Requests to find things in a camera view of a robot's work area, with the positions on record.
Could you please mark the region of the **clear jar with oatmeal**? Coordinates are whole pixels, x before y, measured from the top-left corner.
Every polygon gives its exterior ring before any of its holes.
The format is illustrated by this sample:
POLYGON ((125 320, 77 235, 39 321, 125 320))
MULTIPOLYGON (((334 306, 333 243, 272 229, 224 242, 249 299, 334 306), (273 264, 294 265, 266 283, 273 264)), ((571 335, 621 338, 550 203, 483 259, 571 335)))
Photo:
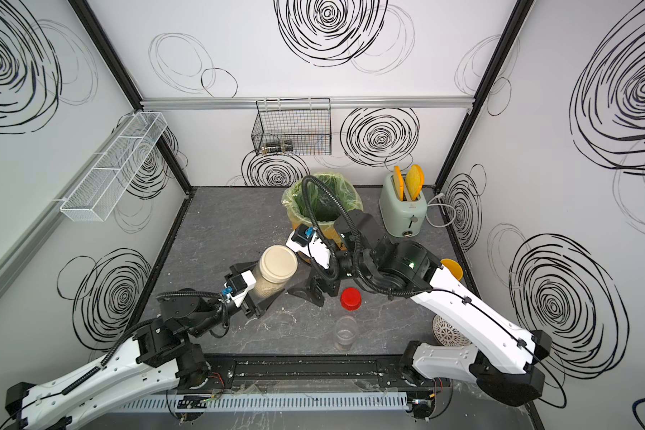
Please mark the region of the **clear jar with oatmeal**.
POLYGON ((340 317, 334 326, 334 345, 340 352, 352 349, 358 338, 358 322, 350 315, 340 317))

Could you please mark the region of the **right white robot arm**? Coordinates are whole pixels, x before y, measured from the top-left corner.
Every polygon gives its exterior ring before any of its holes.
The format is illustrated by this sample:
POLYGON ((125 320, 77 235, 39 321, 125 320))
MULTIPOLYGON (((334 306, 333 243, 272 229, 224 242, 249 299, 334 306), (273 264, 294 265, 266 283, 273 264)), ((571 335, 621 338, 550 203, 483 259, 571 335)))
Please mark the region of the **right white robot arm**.
POLYGON ((399 364, 407 382, 474 383, 512 407, 542 396, 546 376, 540 367, 550 354, 549 335, 508 321, 462 285, 426 247, 413 240, 392 240, 363 211, 341 215, 334 228, 339 244, 306 225, 288 237, 288 248, 306 256, 311 265, 308 280, 291 288, 291 295, 322 306, 325 297, 338 295, 342 281, 351 279, 373 293, 408 298, 446 320, 469 345, 410 342, 399 364))

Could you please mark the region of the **beige lidded oatmeal jar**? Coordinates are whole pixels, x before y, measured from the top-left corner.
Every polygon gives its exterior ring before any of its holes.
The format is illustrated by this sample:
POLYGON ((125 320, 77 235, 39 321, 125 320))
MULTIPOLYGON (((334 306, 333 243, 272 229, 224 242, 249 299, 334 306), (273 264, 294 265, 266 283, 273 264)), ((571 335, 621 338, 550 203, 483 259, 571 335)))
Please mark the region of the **beige lidded oatmeal jar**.
POLYGON ((284 245, 272 245, 261 255, 254 268, 254 295, 259 299, 271 297, 283 290, 298 269, 298 259, 284 245))

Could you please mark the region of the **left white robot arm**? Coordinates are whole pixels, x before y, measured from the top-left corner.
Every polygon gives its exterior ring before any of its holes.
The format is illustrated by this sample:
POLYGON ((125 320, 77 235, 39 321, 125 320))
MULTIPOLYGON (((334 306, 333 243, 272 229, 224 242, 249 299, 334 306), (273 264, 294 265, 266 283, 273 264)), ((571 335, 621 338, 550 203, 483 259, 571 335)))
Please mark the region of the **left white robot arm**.
POLYGON ((261 316, 282 294, 284 286, 259 269, 259 263, 231 266, 218 292, 160 293, 159 316, 130 326, 101 358, 51 382, 10 387, 3 428, 75 429, 146 395, 219 380, 195 339, 217 327, 228 331, 239 312, 261 316))

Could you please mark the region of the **red jar lid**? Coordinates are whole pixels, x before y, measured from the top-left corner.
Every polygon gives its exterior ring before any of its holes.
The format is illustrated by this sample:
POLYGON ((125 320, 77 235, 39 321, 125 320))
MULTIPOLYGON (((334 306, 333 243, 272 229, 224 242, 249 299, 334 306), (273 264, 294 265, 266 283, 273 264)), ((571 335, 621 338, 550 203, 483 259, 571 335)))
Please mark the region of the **red jar lid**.
POLYGON ((356 311, 360 309, 363 303, 362 295, 356 288, 345 288, 340 296, 341 306, 348 311, 356 311))

